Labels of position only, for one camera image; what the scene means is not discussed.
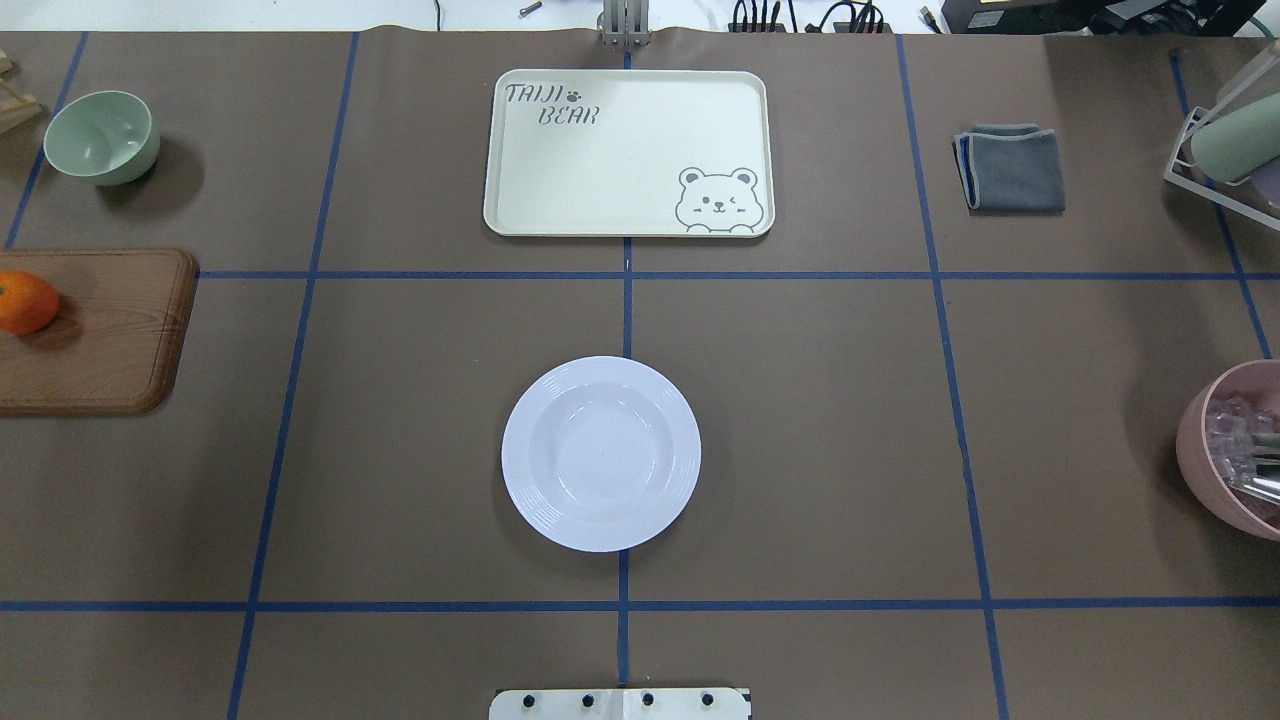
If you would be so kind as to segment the white round plate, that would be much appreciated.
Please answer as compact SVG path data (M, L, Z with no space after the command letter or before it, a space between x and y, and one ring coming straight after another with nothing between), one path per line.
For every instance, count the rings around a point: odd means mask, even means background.
M703 460L690 402L658 370L627 357L561 364L515 404L500 470L520 516L570 550L644 544L687 507Z

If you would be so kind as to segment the pink bowl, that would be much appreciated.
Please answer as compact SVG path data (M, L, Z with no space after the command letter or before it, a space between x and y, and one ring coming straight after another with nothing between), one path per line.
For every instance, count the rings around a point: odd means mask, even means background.
M1279 541L1277 506L1231 488L1219 475L1204 429L1210 402L1242 396L1262 409L1277 411L1279 361L1260 359L1238 364L1203 387L1178 425L1176 456L1183 479L1196 498L1219 520L1247 534Z

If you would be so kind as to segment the green bowl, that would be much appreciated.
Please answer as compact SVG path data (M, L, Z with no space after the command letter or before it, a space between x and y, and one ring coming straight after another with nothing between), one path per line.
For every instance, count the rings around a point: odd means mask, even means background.
M160 146L150 106L125 91L78 97L44 135L45 159L55 170L97 187L137 181L155 165Z

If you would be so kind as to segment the wooden mug rack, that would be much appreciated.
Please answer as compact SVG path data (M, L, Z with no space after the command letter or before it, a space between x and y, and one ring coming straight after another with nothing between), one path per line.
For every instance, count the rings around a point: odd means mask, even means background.
M35 95L20 92L6 78L14 67L14 61L1 50L1 135L44 114L44 106Z

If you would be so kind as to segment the cream bear tray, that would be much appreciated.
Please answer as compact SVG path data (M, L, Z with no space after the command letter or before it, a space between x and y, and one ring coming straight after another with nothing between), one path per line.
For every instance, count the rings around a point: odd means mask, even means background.
M509 237L763 236L776 217L765 85L745 70L508 70L483 217Z

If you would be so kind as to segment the wooden cutting board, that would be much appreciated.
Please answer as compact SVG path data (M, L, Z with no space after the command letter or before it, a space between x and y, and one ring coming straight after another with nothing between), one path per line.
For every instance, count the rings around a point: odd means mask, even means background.
M22 249L3 269L59 292L44 329L3 333L4 416L141 414L172 391L197 287L180 249Z

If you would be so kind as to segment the black power strip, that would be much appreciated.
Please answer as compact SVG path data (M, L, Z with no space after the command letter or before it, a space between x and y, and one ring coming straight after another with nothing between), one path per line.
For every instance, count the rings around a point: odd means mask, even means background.
M890 35L883 8L877 1L735 1L723 28L730 33Z

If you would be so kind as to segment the green cup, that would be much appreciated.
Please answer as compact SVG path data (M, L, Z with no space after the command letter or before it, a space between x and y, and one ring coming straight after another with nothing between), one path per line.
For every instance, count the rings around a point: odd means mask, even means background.
M1201 126L1189 146L1197 167L1212 181L1243 181L1279 156L1279 95Z

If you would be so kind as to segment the orange fruit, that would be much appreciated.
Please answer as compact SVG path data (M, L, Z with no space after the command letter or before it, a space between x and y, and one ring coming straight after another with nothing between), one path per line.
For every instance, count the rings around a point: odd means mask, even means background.
M47 327L60 311L60 296L28 272L1 272L1 331L26 336Z

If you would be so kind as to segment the white pedestal base plate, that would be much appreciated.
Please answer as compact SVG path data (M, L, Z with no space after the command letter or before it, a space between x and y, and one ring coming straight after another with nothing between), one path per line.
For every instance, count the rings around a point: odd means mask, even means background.
M751 719L749 689L732 687L511 689L489 719Z

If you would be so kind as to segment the grey folded cloth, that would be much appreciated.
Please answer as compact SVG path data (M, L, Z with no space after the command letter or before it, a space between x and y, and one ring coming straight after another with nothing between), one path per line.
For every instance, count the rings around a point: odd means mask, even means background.
M1059 133L1036 123L975 124L954 136L954 155L972 211L1060 214L1066 192Z

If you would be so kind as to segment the clear ice cubes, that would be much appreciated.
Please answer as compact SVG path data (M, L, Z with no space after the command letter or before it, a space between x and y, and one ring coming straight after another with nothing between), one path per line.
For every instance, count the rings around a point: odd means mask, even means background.
M1210 457L1217 474L1224 479L1221 469L1221 442L1235 434L1277 433L1277 413L1257 406L1243 396L1211 398L1204 410L1204 438Z

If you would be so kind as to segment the metal scoop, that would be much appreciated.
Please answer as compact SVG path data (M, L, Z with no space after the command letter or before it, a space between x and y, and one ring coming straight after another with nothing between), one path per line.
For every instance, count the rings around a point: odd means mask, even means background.
M1229 436L1221 442L1225 483L1260 501L1279 505L1279 434Z

